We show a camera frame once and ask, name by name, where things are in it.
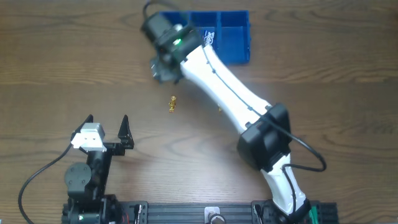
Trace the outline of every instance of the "wooden table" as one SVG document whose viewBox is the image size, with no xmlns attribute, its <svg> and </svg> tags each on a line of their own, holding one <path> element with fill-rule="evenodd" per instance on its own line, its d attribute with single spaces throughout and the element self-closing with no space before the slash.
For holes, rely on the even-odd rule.
<svg viewBox="0 0 398 224">
<path fill-rule="evenodd" d="M 341 223 L 396 222 L 398 214 L 398 1 L 201 0 L 182 9 L 250 10 L 251 61 L 230 69 L 253 92 L 290 111 L 292 131 L 326 158 L 296 170 L 312 200 L 337 202 Z M 159 85 L 140 33 L 144 0 L 0 2 L 0 219 L 24 223 L 25 180 L 66 148 L 90 114 L 107 140 L 124 114 L 136 148 L 115 157 L 107 193 L 148 202 L 271 198 L 238 156 L 238 135 L 188 81 Z M 169 99 L 177 96 L 175 113 Z M 316 166 L 292 144 L 293 161 Z M 36 223 L 60 223 L 63 175 L 79 151 L 25 191 Z"/>
</svg>

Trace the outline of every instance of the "brown wood surface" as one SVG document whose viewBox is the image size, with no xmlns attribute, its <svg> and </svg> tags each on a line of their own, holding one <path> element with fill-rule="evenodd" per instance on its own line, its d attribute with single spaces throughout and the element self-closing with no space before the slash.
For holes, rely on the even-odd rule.
<svg viewBox="0 0 398 224">
<path fill-rule="evenodd" d="M 115 157 L 107 193 L 148 202 L 271 198 L 238 156 L 225 115 L 188 81 L 159 85 L 139 32 L 144 0 L 0 1 L 0 219 L 24 223 L 17 195 L 92 113 L 115 140 L 124 114 L 136 148 Z M 328 169 L 295 171 L 311 200 L 337 202 L 341 223 L 397 222 L 398 1 L 201 0 L 191 10 L 250 10 L 251 62 L 232 71 L 290 111 L 292 131 Z M 175 113 L 169 99 L 177 96 Z M 317 165 L 297 144 L 293 161 Z M 70 151 L 28 186 L 36 223 L 60 223 Z"/>
</svg>

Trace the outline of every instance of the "white logo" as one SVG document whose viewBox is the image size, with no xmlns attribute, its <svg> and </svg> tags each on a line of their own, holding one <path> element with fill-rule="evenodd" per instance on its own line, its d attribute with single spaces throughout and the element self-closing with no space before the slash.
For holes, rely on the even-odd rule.
<svg viewBox="0 0 398 224">
<path fill-rule="evenodd" d="M 214 39 L 214 32 L 205 32 L 205 37 L 203 40 L 205 41 L 205 45 L 213 44 L 213 39 Z"/>
</svg>

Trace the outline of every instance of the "blue tray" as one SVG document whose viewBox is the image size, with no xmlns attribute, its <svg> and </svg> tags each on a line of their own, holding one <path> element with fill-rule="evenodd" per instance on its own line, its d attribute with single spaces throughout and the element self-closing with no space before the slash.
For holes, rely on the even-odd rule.
<svg viewBox="0 0 398 224">
<path fill-rule="evenodd" d="M 171 23 L 185 25 L 181 12 L 163 11 Z M 225 64 L 250 61 L 249 11 L 184 11 L 198 28 L 206 44 L 211 44 Z"/>
</svg>

